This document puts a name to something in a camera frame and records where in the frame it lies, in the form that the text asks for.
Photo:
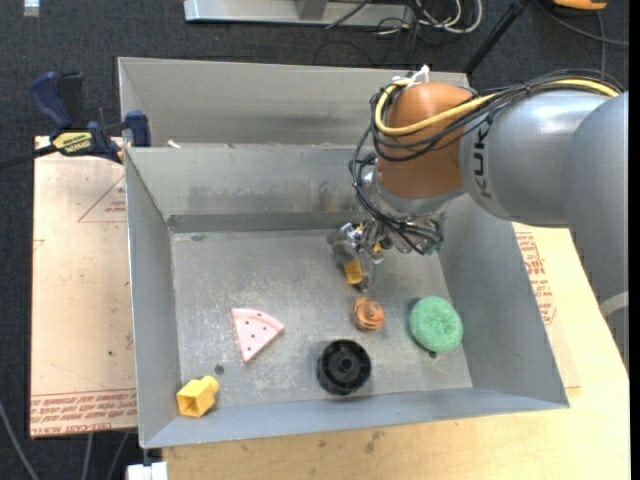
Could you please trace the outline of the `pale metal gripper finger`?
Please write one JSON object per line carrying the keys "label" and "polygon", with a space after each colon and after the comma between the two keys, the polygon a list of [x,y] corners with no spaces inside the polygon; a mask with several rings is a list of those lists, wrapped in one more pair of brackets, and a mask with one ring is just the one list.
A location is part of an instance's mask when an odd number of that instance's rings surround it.
{"label": "pale metal gripper finger", "polygon": [[342,231],[333,231],[327,242],[331,248],[331,255],[337,265],[345,266],[354,260],[354,242]]}
{"label": "pale metal gripper finger", "polygon": [[376,270],[378,266],[384,261],[384,254],[362,253],[359,259],[360,269],[362,273],[362,280],[359,283],[359,289],[361,291],[367,291],[375,282]]}

